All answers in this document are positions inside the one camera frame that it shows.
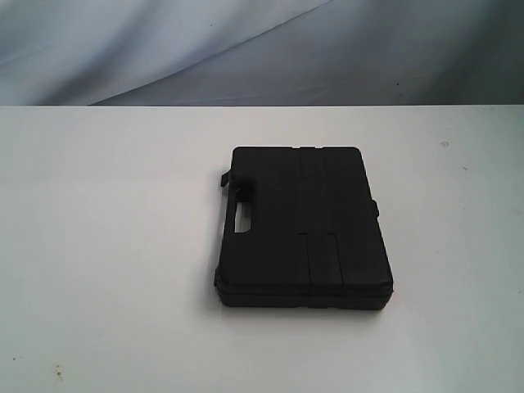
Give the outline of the black plastic tool case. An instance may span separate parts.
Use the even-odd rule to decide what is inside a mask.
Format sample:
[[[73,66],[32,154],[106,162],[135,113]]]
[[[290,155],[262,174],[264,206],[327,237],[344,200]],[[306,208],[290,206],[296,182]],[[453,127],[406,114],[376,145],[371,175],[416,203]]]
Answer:
[[[229,307],[380,310],[394,279],[356,147],[236,147],[214,285]]]

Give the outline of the grey backdrop cloth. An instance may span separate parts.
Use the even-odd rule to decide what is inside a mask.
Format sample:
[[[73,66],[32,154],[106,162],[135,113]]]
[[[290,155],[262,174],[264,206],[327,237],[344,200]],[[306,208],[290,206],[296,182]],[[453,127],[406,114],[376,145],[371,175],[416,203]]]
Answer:
[[[4,1],[1,102],[523,101],[520,1]]]

